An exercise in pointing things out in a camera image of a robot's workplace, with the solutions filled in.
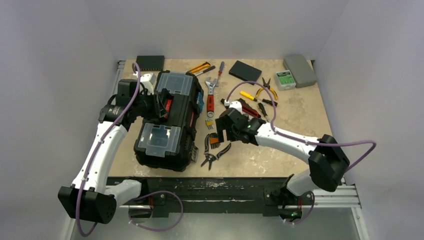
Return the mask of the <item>black plastic toolbox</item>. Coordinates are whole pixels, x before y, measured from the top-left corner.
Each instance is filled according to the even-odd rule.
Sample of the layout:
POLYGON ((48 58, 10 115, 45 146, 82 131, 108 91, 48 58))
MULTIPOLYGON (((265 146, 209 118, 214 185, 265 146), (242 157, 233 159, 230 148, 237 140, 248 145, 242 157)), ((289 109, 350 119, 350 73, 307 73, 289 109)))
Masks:
POLYGON ((154 88, 166 114, 142 120, 134 144, 136 160, 149 168, 182 172, 197 160, 196 123, 203 110, 204 91, 191 73, 161 71, 154 88))

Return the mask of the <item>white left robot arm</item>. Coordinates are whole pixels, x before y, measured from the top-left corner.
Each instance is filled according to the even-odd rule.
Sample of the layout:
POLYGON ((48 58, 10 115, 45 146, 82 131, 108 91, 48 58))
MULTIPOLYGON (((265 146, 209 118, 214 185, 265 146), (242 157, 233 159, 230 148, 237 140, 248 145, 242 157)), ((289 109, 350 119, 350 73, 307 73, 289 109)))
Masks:
POLYGON ((108 224, 117 207, 129 200, 138 205, 148 201, 148 189, 137 180, 124 180, 107 189, 108 174, 131 124, 137 117, 164 119, 171 98, 167 89, 149 90, 147 82, 118 82, 117 93, 100 110, 96 137, 81 170, 70 186, 58 191, 58 199, 70 218, 108 224))

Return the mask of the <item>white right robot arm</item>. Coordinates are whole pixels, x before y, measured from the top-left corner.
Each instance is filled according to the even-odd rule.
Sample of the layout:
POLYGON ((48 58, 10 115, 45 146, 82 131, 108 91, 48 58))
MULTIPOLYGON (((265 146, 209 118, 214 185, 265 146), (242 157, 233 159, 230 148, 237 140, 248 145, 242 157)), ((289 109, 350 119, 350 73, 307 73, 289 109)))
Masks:
POLYGON ((296 157, 308 169, 288 178, 280 196, 288 204, 306 192, 321 189, 335 192, 350 165, 343 150, 331 135, 303 136, 271 125, 261 118, 248 118, 235 108, 226 109, 215 119, 220 142, 241 141, 269 147, 296 157))

